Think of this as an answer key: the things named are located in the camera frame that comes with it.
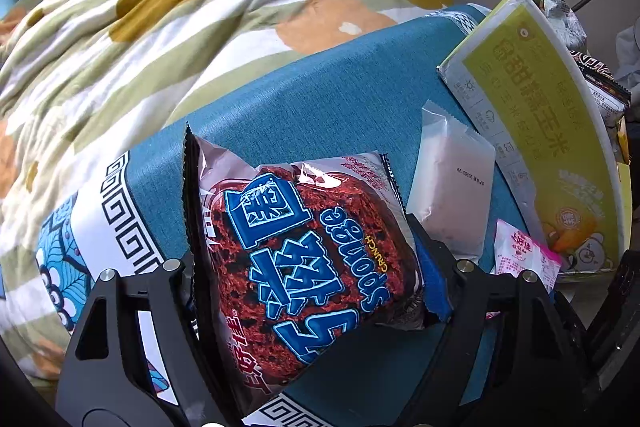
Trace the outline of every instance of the blue floral pattern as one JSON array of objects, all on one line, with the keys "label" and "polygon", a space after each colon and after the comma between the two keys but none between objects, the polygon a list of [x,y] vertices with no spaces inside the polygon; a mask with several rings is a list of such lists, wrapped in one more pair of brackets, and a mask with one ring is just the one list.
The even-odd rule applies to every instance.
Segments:
[{"label": "blue floral pattern", "polygon": [[67,331],[72,332],[94,287],[71,230],[77,193],[60,205],[40,230],[36,260],[51,302]]}]

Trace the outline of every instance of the small white packet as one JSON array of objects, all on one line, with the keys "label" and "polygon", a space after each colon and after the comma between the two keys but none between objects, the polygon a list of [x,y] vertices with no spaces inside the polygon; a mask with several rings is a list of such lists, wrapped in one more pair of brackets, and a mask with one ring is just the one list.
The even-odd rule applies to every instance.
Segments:
[{"label": "small white packet", "polygon": [[551,293],[562,264],[557,253],[501,219],[495,228],[494,247],[495,267],[492,273],[510,273],[517,277],[523,270],[532,270],[542,280],[547,293]]},{"label": "small white packet", "polygon": [[495,149],[435,103],[422,107],[422,138],[406,211],[457,259],[482,255]]}]

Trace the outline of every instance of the yellow box label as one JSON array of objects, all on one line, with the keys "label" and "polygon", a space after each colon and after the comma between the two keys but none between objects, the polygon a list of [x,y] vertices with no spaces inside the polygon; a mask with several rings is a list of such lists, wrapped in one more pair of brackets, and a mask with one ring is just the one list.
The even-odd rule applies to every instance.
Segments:
[{"label": "yellow box label", "polygon": [[517,149],[529,170],[549,247],[572,256],[581,271],[591,263],[612,267],[618,222],[606,159],[580,92],[543,30],[518,6],[463,63],[513,138],[496,147],[498,161]]}]

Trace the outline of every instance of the blue chinese characters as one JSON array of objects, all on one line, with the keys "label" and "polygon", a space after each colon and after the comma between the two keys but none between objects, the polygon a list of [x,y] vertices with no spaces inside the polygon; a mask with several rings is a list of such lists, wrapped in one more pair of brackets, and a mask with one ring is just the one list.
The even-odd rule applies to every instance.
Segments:
[{"label": "blue chinese characters", "polygon": [[312,219],[293,185],[270,172],[253,179],[242,192],[226,190],[225,206],[245,250]]},{"label": "blue chinese characters", "polygon": [[293,351],[302,363],[313,362],[325,347],[335,340],[334,330],[340,328],[342,333],[353,330],[358,325],[358,312],[352,309],[339,312],[309,315],[305,319],[306,329],[311,333],[301,333],[293,321],[276,324],[273,331]]},{"label": "blue chinese characters", "polygon": [[[263,248],[249,257],[253,264],[249,280],[258,283],[258,299],[272,321],[284,307],[289,315],[298,315],[308,299],[324,306],[331,295],[344,290],[326,248],[313,231],[298,241],[286,239],[279,251]],[[291,275],[283,275],[284,269],[291,269]]]}]

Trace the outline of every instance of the teal fabric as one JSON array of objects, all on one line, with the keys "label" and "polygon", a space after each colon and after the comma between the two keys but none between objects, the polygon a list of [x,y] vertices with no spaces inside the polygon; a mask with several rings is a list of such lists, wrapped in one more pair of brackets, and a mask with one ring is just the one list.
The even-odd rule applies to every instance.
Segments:
[{"label": "teal fabric", "polygon": [[[470,6],[452,7],[483,15]],[[414,177],[421,107],[426,100],[470,124],[436,66],[463,39],[450,19],[426,17],[361,36],[293,62],[177,121],[131,151],[129,185],[146,225],[166,257],[181,257],[184,235],[180,158],[187,122],[195,134],[234,151],[251,165],[388,153],[406,202]],[[174,208],[174,212],[156,212]],[[526,230],[497,167],[482,269],[494,265],[497,219]]]},{"label": "teal fabric", "polygon": [[[483,15],[453,7],[476,22]],[[190,114],[131,151],[127,185],[164,256],[188,245],[181,200],[182,140],[193,132],[252,165],[379,150],[389,155],[404,201],[411,188],[421,133],[420,109],[433,100],[469,124],[436,66],[464,38],[448,18],[413,20],[303,58]],[[525,230],[498,169],[480,266],[494,265],[498,218]],[[431,301],[444,299],[430,285]],[[287,394],[336,427],[392,423],[412,395],[442,334],[365,328],[345,335]],[[480,396],[495,342],[488,324],[462,402]]]}]

